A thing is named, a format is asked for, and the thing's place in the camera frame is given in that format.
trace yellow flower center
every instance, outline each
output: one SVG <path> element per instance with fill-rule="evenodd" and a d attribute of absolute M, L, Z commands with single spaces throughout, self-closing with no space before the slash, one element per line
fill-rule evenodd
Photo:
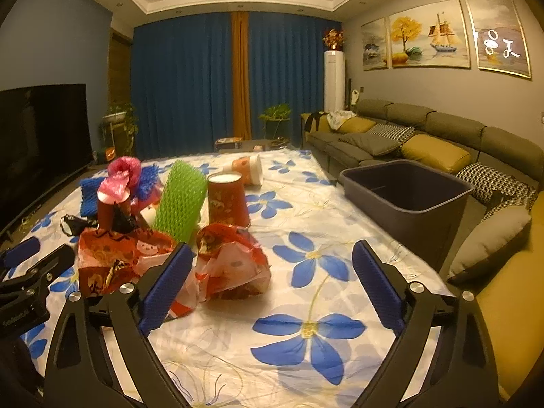
<path fill-rule="evenodd" d="M 321 253 L 318 250 L 309 251 L 306 253 L 306 259 L 318 259 L 321 257 Z"/>
<path fill-rule="evenodd" d="M 307 320 L 303 322 L 303 325 L 300 328 L 300 334 L 303 339 L 309 339 L 317 333 L 317 322 L 312 322 Z"/>

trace framed painting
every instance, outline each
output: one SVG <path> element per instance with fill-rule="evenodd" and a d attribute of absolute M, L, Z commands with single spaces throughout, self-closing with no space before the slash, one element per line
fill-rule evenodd
<path fill-rule="evenodd" d="M 478 69 L 531 79 L 531 65 L 513 0 L 466 0 Z"/>
<path fill-rule="evenodd" d="M 444 0 L 393 14 L 393 67 L 470 69 L 469 42 L 460 0 Z"/>
<path fill-rule="evenodd" d="M 363 24 L 361 30 L 363 70 L 387 69 L 387 19 Z"/>

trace white cloth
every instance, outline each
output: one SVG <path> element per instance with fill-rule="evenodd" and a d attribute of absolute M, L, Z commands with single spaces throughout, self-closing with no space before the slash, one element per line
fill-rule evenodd
<path fill-rule="evenodd" d="M 327 114 L 327 121 L 332 130 L 338 130 L 349 118 L 356 116 L 351 110 L 335 110 Z"/>
<path fill-rule="evenodd" d="M 181 159 L 208 175 L 233 159 L 251 155 Z M 366 239 L 407 280 L 417 278 L 434 293 L 450 293 L 436 272 L 330 185 L 309 151 L 284 149 L 259 156 L 265 179 L 262 187 L 247 187 L 246 199 L 250 231 L 270 263 L 269 290 L 244 300 L 199 304 L 188 316 L 154 330 L 149 341 L 193 406 L 349 408 L 395 339 L 380 323 L 355 275 L 351 262 L 355 242 Z M 174 161 L 156 162 L 163 183 Z M 33 228 L 29 236 L 40 239 L 41 251 L 11 277 L 20 276 L 62 243 L 75 246 L 76 240 L 64 235 L 59 221 L 66 213 L 78 215 L 80 203 L 77 189 Z M 207 223 L 206 201 L 199 225 Z M 74 286 L 77 268 L 51 285 L 47 298 L 51 317 L 45 326 L 23 337 L 42 374 L 55 324 Z M 271 320 L 274 315 L 278 323 Z M 439 330 L 432 329 L 405 397 L 420 390 Z M 104 336 L 124 392 L 139 398 L 112 330 L 105 329 Z M 336 365 L 327 368 L 328 363 Z"/>

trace flat screen tv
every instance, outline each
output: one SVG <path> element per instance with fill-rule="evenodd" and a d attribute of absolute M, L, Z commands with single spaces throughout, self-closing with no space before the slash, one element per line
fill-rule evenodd
<path fill-rule="evenodd" d="M 85 84 L 0 92 L 0 238 L 92 161 Z"/>

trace brown curtain panel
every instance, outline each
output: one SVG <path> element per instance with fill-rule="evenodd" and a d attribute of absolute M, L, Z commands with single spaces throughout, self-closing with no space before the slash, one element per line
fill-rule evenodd
<path fill-rule="evenodd" d="M 249 110 L 249 65 L 247 12 L 231 12 L 232 23 L 232 114 L 234 135 L 251 139 Z"/>

